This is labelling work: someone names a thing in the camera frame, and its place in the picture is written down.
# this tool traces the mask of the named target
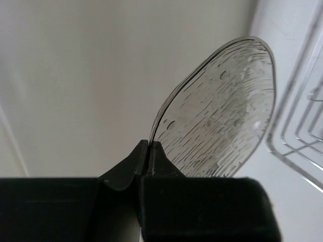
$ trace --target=metal wire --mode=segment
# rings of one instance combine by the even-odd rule
[[[270,151],[282,160],[289,167],[300,173],[303,178],[318,190],[323,192],[323,173],[319,176],[314,175],[316,172],[312,172],[311,168],[306,169],[306,162],[313,165],[320,171],[323,171],[323,137],[321,134],[315,134],[315,127],[318,126],[320,115],[323,111],[323,98],[319,95],[323,87],[323,72],[321,78],[318,81],[316,87],[307,95],[306,106],[304,105],[304,94],[309,85],[312,85],[313,68],[317,66],[318,56],[320,55],[323,47],[323,4],[321,4],[318,11],[315,22],[312,26],[306,45],[301,53],[301,58],[296,65],[292,78],[289,81],[283,98],[278,106],[276,116],[274,117],[273,124],[271,126],[267,144]],[[287,106],[291,104],[289,113],[285,120],[283,120],[283,114],[287,110]],[[300,111],[302,113],[301,118],[296,125],[296,129],[293,129],[295,120],[297,119],[296,113]],[[285,149],[284,152],[279,151],[274,142],[274,137],[279,135],[281,146]],[[296,147],[295,143],[301,143],[300,147]]]

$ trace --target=clear plastic object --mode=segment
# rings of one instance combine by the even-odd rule
[[[219,48],[180,83],[154,121],[150,143],[189,177],[229,177],[262,140],[275,105],[268,45],[238,38]]]

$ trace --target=wire rack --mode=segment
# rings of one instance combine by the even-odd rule
[[[270,151],[323,192],[323,4],[270,128]]]

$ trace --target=beige wall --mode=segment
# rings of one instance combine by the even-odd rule
[[[28,173],[94,176],[113,167],[148,138],[180,81],[248,33],[254,5],[0,1],[0,104]]]

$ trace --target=translucent object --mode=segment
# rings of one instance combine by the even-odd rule
[[[232,176],[262,140],[275,105],[271,50],[235,39],[213,53],[164,102],[150,142],[186,176]]]

